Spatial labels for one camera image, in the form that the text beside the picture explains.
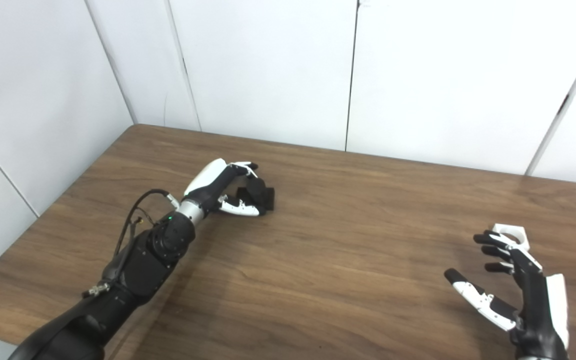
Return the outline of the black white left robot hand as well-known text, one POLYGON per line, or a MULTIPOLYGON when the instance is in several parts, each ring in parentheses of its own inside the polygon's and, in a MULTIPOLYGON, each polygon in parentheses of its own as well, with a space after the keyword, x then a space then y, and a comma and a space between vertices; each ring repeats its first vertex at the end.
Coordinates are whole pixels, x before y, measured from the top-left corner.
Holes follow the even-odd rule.
POLYGON ((265 208, 243 199, 230 199, 224 194, 237 177, 260 180, 255 173, 257 168, 258 165, 250 161, 226 162, 222 158, 211 161, 186 187, 176 211, 194 222, 205 219, 214 211, 245 217, 265 215, 265 208))

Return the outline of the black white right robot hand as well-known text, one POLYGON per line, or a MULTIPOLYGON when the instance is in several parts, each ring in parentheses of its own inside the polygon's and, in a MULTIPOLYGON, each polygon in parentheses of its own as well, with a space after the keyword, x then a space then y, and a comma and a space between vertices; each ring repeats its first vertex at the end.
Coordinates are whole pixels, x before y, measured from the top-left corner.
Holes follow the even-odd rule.
POLYGON ((517 235, 487 229, 475 234, 473 241, 480 244, 483 254, 499 259, 484 265, 487 272, 512 276, 521 290, 522 306, 510 305, 449 268, 444 276, 453 289, 487 321, 508 333, 517 360, 569 359, 565 276, 544 274, 542 265, 530 254, 528 242, 517 235))

